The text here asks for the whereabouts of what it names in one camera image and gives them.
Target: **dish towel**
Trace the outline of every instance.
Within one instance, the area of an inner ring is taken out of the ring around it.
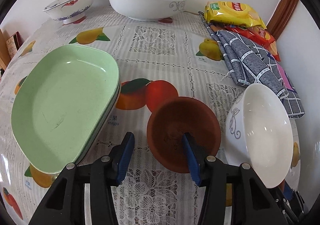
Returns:
[[[247,87],[252,83],[262,83],[270,88],[281,100],[289,118],[304,115],[301,100],[283,68],[262,46],[250,39],[227,30],[212,31],[199,12],[204,26],[216,42],[233,81]]]

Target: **green plastic plate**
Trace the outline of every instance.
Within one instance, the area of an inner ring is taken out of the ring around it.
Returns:
[[[21,86],[12,108],[14,137],[30,163],[58,173],[75,162],[119,91],[108,53],[69,44],[47,54]]]

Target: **metal screw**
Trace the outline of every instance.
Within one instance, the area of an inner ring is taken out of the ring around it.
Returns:
[[[75,164],[74,163],[69,163],[69,164],[67,164],[67,169],[68,170],[71,170],[71,169],[73,169],[75,167]]]
[[[103,156],[103,157],[101,158],[101,161],[102,161],[102,162],[108,162],[108,161],[110,161],[110,157],[109,157],[109,156]]]
[[[248,163],[243,163],[242,168],[248,170],[248,169],[250,169],[250,165]]]
[[[214,161],[216,161],[216,158],[214,156],[207,156],[207,160],[209,162],[214,162]]]

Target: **blue gripper pad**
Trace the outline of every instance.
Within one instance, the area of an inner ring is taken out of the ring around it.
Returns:
[[[284,183],[284,191],[283,191],[284,198],[287,200],[292,200],[293,198],[293,192],[292,189],[289,187],[289,185],[285,182]]]
[[[182,136],[182,147],[183,147],[183,153],[187,157],[191,178],[196,183],[196,185],[199,186],[201,183],[200,165],[197,162],[195,154],[193,153],[192,148],[187,139],[187,136],[185,134]]]
[[[122,156],[118,162],[118,174],[116,177],[116,182],[118,184],[120,184],[125,178],[134,148],[134,135],[131,132],[127,132],[126,136],[129,136],[128,142],[127,145],[125,145]]]

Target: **white porcelain bowl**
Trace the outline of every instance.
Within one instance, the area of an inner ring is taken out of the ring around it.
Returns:
[[[81,19],[93,0],[55,0],[44,8],[53,20],[63,20],[64,24]]]
[[[186,0],[109,0],[112,8],[133,20],[157,21],[183,11]]]
[[[279,185],[292,160],[288,114],[267,86],[254,83],[236,99],[226,120],[228,164],[249,163],[267,188]]]

